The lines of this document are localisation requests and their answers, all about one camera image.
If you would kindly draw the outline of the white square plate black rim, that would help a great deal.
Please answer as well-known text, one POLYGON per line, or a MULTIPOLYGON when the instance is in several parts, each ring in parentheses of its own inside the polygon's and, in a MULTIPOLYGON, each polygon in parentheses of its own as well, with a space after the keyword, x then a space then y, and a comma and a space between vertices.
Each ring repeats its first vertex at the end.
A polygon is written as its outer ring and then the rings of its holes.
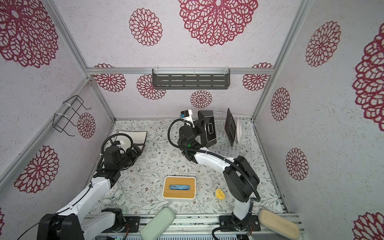
MULTIPOLYGON (((137 145, 141 151, 144 150, 146 139, 147 139, 147 131, 119 131, 119 134, 125 134, 131 137, 133 144, 137 145)), ((115 141, 119 141, 120 147, 127 151, 131 147, 131 141, 126 136, 117 136, 115 141)))

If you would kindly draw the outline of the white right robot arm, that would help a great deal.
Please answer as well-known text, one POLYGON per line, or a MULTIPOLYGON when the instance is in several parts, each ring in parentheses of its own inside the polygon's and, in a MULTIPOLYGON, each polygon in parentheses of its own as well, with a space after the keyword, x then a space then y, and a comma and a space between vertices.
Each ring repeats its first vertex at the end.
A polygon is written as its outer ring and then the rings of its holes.
POLYGON ((188 161, 204 165, 223 174, 228 189, 235 198, 232 222, 241 224, 249 220, 252 215, 253 204, 261 201, 257 190, 260 183, 259 177, 245 157, 223 157, 203 147, 196 140, 198 133, 199 131, 192 127, 191 122, 177 119, 171 123, 167 137, 170 144, 180 149, 188 161), (177 122, 183 122, 184 125, 179 128, 178 143, 174 144, 170 132, 177 122))

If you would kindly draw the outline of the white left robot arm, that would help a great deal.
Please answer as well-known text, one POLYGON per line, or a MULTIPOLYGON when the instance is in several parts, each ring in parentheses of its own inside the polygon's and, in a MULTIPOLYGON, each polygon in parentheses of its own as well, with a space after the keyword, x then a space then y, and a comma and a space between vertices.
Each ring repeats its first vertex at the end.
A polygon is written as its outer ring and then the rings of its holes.
POLYGON ((121 232, 126 220, 121 209, 107 208, 86 219, 94 204, 118 182, 121 172, 133 166, 143 153, 143 144, 127 150, 112 145, 103 148, 104 161, 89 185, 55 214, 46 214, 38 223, 39 240, 92 240, 105 230, 121 232))

